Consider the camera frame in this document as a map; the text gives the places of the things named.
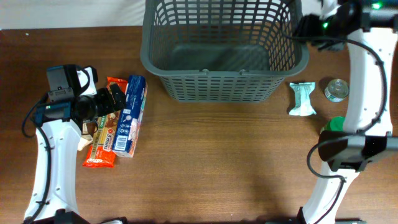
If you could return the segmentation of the beige paper pouch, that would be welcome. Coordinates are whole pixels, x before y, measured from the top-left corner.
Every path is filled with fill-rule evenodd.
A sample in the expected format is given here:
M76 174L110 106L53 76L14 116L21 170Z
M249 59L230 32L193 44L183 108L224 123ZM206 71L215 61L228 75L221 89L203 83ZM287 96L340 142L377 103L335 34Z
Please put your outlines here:
M77 150L82 151L86 146L89 146L93 142L94 131L96 125L94 123L84 123L80 141L78 143Z

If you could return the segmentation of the blue tissue box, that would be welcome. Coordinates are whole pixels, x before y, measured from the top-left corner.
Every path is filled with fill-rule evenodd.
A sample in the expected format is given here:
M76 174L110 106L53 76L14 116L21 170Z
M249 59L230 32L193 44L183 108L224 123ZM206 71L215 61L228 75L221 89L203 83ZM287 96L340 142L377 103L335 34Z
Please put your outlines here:
M126 104L121 111L112 150L119 157L133 157L147 96L143 76L131 75L126 88Z

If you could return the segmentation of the San Remo spaghetti packet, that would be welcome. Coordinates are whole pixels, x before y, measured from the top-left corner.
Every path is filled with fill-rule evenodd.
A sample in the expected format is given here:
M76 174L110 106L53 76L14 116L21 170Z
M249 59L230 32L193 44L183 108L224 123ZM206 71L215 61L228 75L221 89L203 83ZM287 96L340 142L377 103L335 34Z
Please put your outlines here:
M98 129L94 133L93 142L90 144L88 154L83 166L114 167L115 153L112 151L112 144L115 139L121 111L116 111L97 119Z

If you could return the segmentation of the silver tin can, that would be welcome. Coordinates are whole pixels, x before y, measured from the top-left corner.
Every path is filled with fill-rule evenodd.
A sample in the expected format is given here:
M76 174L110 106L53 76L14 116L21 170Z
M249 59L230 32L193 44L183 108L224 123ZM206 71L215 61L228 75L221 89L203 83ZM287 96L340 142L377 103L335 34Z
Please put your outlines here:
M331 80L325 88L325 96L334 103L343 101L349 95L349 86L342 79Z

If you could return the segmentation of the green lid jar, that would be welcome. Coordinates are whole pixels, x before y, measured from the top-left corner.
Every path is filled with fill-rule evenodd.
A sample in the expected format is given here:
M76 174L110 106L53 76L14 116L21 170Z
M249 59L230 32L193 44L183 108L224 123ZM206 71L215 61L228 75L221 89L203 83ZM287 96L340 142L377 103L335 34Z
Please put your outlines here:
M329 120L324 127L321 128L320 133L323 131L343 131L344 121L345 117L343 116L334 117Z

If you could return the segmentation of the grey plastic basket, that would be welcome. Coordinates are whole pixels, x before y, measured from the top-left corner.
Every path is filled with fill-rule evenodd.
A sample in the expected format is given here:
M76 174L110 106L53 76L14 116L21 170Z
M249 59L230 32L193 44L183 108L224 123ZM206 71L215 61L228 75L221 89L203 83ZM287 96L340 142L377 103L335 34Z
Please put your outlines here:
M148 0L141 62L181 102L261 102L305 69L300 1Z

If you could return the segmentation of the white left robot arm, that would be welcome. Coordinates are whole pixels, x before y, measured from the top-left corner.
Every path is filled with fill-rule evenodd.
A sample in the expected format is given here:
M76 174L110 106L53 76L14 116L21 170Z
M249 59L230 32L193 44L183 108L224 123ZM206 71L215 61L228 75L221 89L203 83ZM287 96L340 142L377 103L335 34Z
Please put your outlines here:
M76 155L82 125L124 106L125 94L117 84L96 94L76 96L72 88L46 93L32 118L37 137L37 165L32 196L24 223L86 223L76 202Z

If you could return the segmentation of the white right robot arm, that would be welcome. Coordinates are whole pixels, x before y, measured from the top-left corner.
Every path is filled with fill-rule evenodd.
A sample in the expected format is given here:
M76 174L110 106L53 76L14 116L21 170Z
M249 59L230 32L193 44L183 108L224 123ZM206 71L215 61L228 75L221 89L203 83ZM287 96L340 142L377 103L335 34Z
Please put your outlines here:
M397 44L396 1L323 1L319 16L297 24L292 40L320 50L345 44L349 49L348 110L341 131L323 131L312 147L322 160L298 223L334 223L336 212L355 178L368 164L397 152L389 109L394 51Z

